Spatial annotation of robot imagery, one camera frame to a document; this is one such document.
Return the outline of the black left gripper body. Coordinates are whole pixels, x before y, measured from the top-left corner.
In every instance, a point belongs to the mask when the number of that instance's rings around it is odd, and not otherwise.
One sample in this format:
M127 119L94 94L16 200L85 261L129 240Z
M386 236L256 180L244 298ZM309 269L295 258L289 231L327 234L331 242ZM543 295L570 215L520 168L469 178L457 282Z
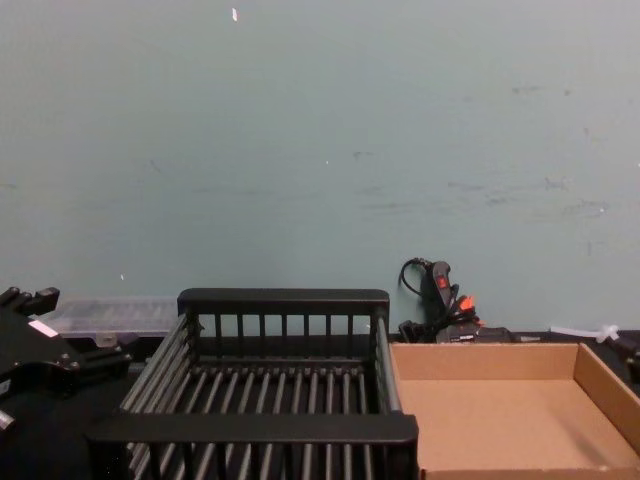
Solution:
M1 309L1 397L41 387L64 389L80 368L80 354L56 330Z

